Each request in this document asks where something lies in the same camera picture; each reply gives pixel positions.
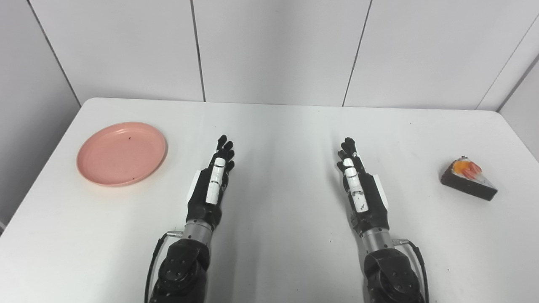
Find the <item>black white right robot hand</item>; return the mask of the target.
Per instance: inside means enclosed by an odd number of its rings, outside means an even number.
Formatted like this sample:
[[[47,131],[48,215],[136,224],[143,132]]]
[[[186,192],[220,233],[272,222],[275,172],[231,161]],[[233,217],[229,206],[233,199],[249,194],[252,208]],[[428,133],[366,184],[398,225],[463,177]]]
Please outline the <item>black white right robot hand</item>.
[[[346,137],[337,155],[343,188],[352,208],[352,227],[362,234],[371,229],[389,230],[386,199],[380,190],[380,180],[368,173],[360,159],[355,141]]]

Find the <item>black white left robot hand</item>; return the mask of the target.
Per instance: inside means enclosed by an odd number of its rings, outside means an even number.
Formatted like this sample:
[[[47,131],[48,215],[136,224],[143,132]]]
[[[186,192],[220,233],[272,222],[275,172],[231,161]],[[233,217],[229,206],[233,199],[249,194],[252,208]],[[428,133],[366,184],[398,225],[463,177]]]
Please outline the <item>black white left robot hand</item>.
[[[233,142],[222,135],[208,167],[200,171],[194,190],[187,203],[186,222],[205,222],[212,230],[221,222],[221,202],[233,170],[235,152]]]

